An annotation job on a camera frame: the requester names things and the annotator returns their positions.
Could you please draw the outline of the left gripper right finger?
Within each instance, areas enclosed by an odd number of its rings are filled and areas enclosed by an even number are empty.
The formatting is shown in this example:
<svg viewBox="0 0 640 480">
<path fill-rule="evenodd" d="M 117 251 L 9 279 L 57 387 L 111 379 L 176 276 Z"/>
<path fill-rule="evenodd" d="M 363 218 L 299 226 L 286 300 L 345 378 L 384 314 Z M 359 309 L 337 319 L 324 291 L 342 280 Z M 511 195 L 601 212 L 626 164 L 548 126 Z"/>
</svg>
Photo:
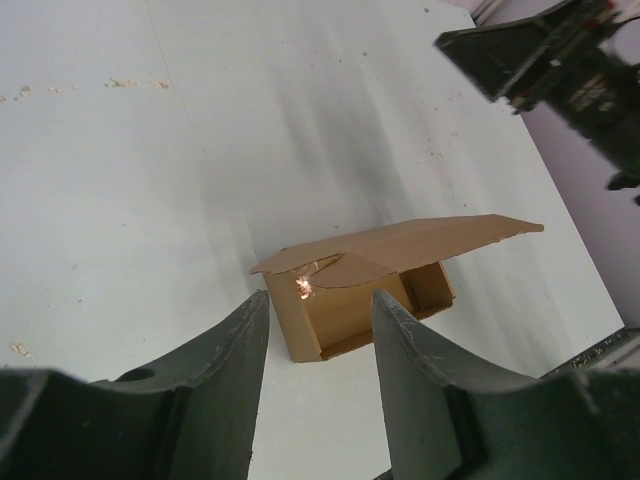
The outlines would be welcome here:
<svg viewBox="0 0 640 480">
<path fill-rule="evenodd" d="M 372 299 L 392 479 L 635 479 L 639 373 L 543 379 L 495 365 Z"/>
</svg>

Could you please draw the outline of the brown cardboard box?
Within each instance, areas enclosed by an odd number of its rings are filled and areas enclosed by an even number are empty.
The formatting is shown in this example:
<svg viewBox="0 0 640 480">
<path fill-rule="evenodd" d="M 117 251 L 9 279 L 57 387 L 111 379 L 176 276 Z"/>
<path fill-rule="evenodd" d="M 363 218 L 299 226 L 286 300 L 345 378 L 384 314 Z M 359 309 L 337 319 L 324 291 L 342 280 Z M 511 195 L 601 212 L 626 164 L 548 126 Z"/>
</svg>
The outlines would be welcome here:
<svg viewBox="0 0 640 480">
<path fill-rule="evenodd" d="M 292 361 L 320 362 L 371 343 L 375 291 L 427 319 L 455 299 L 445 260 L 543 229 L 497 214 L 414 219 L 287 247 L 251 271 L 265 281 Z M 314 271 L 308 300 L 294 284 L 304 270 Z"/>
</svg>

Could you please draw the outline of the small brown paper scrap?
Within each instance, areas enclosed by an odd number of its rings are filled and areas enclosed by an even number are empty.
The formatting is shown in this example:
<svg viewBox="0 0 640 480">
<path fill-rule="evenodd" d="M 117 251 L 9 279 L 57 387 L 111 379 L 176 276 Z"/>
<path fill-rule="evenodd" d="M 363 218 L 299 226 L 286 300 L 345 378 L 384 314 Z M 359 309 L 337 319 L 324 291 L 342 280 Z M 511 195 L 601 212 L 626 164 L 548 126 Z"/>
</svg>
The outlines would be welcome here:
<svg viewBox="0 0 640 480">
<path fill-rule="evenodd" d="M 304 270 L 295 273 L 294 284 L 301 300 L 308 300 L 314 292 L 314 286 L 311 282 L 313 270 Z"/>
</svg>

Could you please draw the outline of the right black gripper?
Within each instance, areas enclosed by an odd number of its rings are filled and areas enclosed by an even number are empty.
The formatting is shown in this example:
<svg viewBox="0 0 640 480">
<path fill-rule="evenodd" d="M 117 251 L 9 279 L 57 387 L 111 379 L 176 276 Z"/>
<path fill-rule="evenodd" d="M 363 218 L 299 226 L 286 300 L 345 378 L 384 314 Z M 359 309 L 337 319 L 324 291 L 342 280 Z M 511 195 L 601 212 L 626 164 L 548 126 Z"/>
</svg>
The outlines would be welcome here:
<svg viewBox="0 0 640 480">
<path fill-rule="evenodd" d="M 530 17 L 440 34 L 437 48 L 490 101 L 543 103 L 616 169 L 607 189 L 639 187 L 639 65 L 603 45 L 639 12 L 561 1 Z"/>
</svg>

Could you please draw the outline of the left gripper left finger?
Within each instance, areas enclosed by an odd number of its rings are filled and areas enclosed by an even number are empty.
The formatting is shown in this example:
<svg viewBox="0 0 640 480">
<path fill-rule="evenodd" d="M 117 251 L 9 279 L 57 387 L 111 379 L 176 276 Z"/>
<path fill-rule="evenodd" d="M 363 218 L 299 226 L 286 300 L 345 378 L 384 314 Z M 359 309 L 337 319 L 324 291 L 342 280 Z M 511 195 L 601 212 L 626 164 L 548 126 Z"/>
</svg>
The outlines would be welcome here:
<svg viewBox="0 0 640 480">
<path fill-rule="evenodd" d="M 1 372 L 5 479 L 244 479 L 253 454 L 270 300 L 119 378 Z"/>
</svg>

